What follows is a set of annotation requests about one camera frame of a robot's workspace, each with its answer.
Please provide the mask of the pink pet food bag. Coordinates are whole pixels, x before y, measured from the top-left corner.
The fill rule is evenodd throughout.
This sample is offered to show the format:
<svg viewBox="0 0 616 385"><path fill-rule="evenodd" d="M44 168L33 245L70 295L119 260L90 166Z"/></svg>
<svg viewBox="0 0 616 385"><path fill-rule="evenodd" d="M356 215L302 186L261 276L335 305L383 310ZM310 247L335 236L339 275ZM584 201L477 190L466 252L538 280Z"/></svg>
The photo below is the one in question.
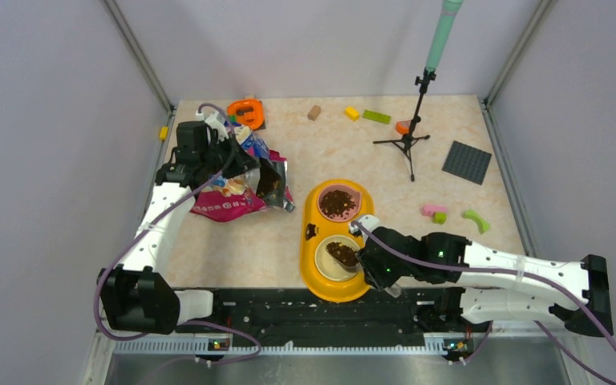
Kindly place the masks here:
<svg viewBox="0 0 616 385"><path fill-rule="evenodd" d="M235 126L235 135L241 154L250 156L257 167L230 178L217 178L200 192L191 212L216 222L267 209L292 213L295 205L287 181L287 159L244 125Z"/></svg>

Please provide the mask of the clear plastic scoop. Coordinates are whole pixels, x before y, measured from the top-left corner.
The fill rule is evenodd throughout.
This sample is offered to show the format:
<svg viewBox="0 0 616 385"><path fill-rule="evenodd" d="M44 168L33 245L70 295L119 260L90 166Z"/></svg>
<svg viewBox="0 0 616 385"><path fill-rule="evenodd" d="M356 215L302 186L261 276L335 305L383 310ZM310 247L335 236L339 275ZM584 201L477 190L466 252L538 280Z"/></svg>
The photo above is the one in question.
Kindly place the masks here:
<svg viewBox="0 0 616 385"><path fill-rule="evenodd" d="M363 269L360 265L359 251L353 247L341 241L331 241L326 244L325 248L326 252L347 272L354 273L357 269L361 269L364 272L366 282L372 288L376 288L379 291L382 290L391 295L393 298L398 298L401 296L402 289L399 285L393 284L389 287L383 287L379 283L375 282L375 275L372 272Z"/></svg>

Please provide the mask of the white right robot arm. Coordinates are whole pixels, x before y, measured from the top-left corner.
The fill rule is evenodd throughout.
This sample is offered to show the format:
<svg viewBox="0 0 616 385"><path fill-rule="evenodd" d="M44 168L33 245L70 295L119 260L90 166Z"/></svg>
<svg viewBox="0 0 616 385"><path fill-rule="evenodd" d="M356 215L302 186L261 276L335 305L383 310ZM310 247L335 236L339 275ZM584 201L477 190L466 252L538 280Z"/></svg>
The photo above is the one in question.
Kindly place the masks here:
<svg viewBox="0 0 616 385"><path fill-rule="evenodd" d="M464 236L434 232L406 236L363 215L349 223L364 247L357 258L365 282L398 294L400 278L448 285L436 302L440 324L534 321L590 337L614 333L607 260L548 261L489 248Z"/></svg>

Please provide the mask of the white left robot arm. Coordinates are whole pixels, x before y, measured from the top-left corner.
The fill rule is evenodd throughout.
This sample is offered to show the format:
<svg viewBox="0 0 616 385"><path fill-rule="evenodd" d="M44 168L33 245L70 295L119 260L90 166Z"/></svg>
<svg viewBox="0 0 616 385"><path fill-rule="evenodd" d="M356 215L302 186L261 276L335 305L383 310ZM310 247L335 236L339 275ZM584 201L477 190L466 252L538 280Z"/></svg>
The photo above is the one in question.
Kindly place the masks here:
<svg viewBox="0 0 616 385"><path fill-rule="evenodd" d="M99 274L93 312L115 341L171 334L195 320L206 331L225 321L210 290L175 290L163 277L176 236L200 193L217 180L258 168L235 137L230 118L210 104L176 127L176 146L157 169L144 219L133 241Z"/></svg>

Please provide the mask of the cream food bowl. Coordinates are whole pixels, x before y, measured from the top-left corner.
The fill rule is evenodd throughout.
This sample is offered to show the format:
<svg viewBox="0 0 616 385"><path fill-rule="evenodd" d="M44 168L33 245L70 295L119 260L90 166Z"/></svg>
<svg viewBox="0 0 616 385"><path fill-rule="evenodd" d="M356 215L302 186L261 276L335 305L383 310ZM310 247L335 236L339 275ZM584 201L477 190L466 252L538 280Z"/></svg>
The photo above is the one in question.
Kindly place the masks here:
<svg viewBox="0 0 616 385"><path fill-rule="evenodd" d="M314 253L314 263L317 267L318 272L328 280L334 282L344 282L349 279L352 279L359 271L357 269L354 273L347 272L344 268L342 268L327 252L326 252L326 244L331 241L341 241L357 251L360 250L359 245L350 237L343 235L334 235L325 238L320 242L318 248Z"/></svg>

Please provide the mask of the pink food bowl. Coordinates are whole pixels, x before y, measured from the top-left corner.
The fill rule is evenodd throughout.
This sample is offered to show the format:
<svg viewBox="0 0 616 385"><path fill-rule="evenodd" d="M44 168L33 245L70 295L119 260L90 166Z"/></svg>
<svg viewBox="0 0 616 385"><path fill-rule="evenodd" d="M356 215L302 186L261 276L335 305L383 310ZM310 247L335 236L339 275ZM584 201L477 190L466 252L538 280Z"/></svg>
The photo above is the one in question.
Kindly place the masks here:
<svg viewBox="0 0 616 385"><path fill-rule="evenodd" d="M362 193L346 184L330 184L318 194L318 212L328 221L344 223L359 213Z"/></svg>

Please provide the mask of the brown pet food kibble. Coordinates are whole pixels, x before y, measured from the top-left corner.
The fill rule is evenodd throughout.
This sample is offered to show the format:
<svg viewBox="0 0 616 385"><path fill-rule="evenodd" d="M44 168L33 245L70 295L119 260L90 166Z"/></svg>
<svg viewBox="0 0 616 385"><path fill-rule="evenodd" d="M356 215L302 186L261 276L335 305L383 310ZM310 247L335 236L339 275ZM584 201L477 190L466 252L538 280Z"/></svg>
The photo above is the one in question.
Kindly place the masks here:
<svg viewBox="0 0 616 385"><path fill-rule="evenodd" d="M329 188L318 198L321 214L331 221L348 221L359 210L360 195L355 191L342 188ZM358 265L356 251L343 241L332 241L326 251L343 268L352 270Z"/></svg>

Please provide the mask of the yellow double pet feeder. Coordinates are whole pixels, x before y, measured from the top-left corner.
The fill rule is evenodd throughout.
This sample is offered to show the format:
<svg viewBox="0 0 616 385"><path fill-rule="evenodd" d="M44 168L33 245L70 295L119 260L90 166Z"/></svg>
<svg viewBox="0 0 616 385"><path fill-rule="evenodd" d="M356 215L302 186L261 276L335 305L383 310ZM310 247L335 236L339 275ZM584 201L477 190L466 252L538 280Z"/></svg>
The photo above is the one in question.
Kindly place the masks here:
<svg viewBox="0 0 616 385"><path fill-rule="evenodd" d="M349 224L375 214L367 190L350 180L328 180L308 194L302 215L299 267L306 287L318 298L343 303L369 289L356 254L364 241Z"/></svg>

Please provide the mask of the pink toy brick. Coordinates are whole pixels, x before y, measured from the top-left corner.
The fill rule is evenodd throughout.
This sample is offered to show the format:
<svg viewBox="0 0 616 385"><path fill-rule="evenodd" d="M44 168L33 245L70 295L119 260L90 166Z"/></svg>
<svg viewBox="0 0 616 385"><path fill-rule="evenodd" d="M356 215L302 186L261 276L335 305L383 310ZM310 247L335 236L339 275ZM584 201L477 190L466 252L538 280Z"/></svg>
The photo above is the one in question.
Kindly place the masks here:
<svg viewBox="0 0 616 385"><path fill-rule="evenodd" d="M448 209L443 205L425 204L420 212L425 217L433 217L435 213L446 213Z"/></svg>

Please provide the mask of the green toy cube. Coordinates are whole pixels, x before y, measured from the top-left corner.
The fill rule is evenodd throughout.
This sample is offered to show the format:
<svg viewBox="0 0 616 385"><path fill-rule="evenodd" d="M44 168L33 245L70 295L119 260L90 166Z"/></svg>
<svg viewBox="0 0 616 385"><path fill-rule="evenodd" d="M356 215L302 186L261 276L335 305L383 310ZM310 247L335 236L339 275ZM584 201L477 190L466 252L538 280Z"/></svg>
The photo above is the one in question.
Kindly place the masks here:
<svg viewBox="0 0 616 385"><path fill-rule="evenodd" d="M444 224L446 222L446 220L447 220L447 214L445 212L435 212L435 213L433 213L432 221L435 224L442 225L442 224Z"/></svg>

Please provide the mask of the green curved toy piece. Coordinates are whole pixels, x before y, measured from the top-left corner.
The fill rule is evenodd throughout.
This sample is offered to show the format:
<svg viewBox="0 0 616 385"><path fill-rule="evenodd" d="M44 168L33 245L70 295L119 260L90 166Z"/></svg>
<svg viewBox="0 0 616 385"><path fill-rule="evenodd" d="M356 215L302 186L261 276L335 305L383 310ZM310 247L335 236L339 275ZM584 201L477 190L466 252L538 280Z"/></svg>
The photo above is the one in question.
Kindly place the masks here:
<svg viewBox="0 0 616 385"><path fill-rule="evenodd" d="M486 233L491 228L489 222L473 209L464 210L461 216L466 220L473 221L476 224L477 230L480 234Z"/></svg>

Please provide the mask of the tan wooden block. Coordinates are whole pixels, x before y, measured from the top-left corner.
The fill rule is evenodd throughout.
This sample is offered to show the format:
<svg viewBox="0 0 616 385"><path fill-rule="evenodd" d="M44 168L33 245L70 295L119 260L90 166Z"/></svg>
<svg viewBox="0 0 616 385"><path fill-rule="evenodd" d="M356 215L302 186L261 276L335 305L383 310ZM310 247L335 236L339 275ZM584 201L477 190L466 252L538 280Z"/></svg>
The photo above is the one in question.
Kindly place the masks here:
<svg viewBox="0 0 616 385"><path fill-rule="evenodd" d="M311 121L315 121L319 115L321 114L322 109L319 105L315 104L307 113L307 119Z"/></svg>

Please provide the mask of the black tripod stand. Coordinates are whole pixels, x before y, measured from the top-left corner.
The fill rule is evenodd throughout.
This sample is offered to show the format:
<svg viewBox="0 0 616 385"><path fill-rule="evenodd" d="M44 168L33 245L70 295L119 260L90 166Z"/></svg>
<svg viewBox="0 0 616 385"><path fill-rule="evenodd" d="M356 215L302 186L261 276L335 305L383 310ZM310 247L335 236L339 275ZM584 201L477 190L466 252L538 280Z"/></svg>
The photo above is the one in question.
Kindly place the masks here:
<svg viewBox="0 0 616 385"><path fill-rule="evenodd" d="M417 76L415 79L415 85L419 87L419 97L416 102L415 110L413 117L409 123L407 132L402 134L398 139L391 140L375 140L373 144L393 144L396 148L401 151L404 157L407 159L409 165L409 173L410 173L410 181L415 181L415 171L412 157L412 148L420 141L420 140L428 140L431 136L415 136L415 130L419 123L421 122L420 109L421 105L424 101L424 96L428 92L428 87L432 81L436 79L436 73L434 70L425 69L423 71L423 75L421 77Z"/></svg>

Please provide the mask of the dark grey building baseplate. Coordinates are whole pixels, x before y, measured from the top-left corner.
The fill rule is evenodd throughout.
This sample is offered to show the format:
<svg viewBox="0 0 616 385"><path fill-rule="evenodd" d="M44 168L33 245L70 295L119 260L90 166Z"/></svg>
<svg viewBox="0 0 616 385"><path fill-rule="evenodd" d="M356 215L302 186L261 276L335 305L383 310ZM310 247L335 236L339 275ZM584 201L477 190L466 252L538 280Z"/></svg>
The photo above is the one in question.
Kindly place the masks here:
<svg viewBox="0 0 616 385"><path fill-rule="evenodd" d="M467 144L453 141L442 170L453 176L482 185L492 154Z"/></svg>

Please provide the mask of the orange toy piece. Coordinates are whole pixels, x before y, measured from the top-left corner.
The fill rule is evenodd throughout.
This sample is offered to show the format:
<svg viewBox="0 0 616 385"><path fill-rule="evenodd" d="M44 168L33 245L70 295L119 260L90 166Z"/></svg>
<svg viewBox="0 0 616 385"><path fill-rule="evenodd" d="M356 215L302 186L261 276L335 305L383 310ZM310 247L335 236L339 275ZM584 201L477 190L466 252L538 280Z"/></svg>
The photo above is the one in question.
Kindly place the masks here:
<svg viewBox="0 0 616 385"><path fill-rule="evenodd" d="M406 135L410 131L410 125L411 125L411 121L410 120L398 121L395 124L395 130L400 135Z"/></svg>

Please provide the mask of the green flat toy brick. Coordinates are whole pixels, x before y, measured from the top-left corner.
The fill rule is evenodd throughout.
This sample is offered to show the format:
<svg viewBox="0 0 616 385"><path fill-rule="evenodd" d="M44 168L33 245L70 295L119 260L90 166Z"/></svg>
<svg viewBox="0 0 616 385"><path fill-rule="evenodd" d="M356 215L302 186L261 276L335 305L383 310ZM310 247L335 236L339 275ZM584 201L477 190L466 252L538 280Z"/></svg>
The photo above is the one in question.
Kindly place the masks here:
<svg viewBox="0 0 616 385"><path fill-rule="evenodd" d="M371 120L380 124L389 124L391 122L391 117L389 115L377 111L364 110L362 117L365 120Z"/></svg>

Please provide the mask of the yellow toy brick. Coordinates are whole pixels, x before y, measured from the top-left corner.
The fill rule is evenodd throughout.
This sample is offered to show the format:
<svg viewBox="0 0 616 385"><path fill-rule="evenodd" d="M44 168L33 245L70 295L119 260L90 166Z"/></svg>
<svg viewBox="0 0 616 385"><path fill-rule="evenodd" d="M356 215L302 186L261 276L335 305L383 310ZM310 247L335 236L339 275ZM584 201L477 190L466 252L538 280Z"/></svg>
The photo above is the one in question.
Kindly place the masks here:
<svg viewBox="0 0 616 385"><path fill-rule="evenodd" d="M344 109L344 115L351 121L357 121L360 117L359 112L352 106L348 106Z"/></svg>

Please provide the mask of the mint green pole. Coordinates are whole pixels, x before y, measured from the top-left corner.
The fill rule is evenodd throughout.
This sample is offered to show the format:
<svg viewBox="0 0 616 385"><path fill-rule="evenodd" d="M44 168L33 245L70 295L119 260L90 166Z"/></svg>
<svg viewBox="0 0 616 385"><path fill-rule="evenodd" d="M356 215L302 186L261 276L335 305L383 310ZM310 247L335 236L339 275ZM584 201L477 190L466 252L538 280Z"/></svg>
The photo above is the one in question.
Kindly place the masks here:
<svg viewBox="0 0 616 385"><path fill-rule="evenodd" d="M425 71L434 72L439 66L452 26L463 4L464 0L443 0L439 20L424 66Z"/></svg>

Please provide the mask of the small yellow wall block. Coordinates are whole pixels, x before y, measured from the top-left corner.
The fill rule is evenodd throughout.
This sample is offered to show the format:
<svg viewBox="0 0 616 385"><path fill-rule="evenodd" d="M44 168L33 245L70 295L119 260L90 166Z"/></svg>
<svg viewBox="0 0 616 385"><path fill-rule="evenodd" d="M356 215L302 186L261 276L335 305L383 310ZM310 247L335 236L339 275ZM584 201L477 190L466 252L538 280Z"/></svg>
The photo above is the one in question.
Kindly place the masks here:
<svg viewBox="0 0 616 385"><path fill-rule="evenodd" d="M167 137L168 137L168 126L163 126L160 129L159 140L166 141Z"/></svg>

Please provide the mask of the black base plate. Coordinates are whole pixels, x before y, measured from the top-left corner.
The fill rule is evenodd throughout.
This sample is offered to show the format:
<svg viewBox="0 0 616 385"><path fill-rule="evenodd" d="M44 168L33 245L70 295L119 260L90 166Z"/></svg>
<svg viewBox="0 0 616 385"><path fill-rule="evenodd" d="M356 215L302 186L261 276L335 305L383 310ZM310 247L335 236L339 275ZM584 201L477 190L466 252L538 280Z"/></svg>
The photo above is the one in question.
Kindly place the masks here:
<svg viewBox="0 0 616 385"><path fill-rule="evenodd" d="M472 326L457 314L438 313L434 304L442 293L407 288L393 298L370 290L335 303L308 289L215 289L213 313L205 320L245 332L263 347L421 347L433 333L476 337L488 329L485 322Z"/></svg>

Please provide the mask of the aluminium frame rail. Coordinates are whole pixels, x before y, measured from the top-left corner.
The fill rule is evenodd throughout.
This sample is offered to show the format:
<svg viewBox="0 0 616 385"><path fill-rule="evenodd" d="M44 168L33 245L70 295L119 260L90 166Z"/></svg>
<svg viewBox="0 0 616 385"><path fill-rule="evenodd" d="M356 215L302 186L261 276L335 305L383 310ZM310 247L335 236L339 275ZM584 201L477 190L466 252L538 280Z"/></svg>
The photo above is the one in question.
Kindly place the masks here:
<svg viewBox="0 0 616 385"><path fill-rule="evenodd" d="M450 363L455 335L404 334L393 326L298 325L235 337L213 353L210 338L145 337L96 343L85 384L591 384L592 375L565 355L572 338L552 342L539 330L496 328L472 342L477 356ZM213 363L205 359L214 355Z"/></svg>

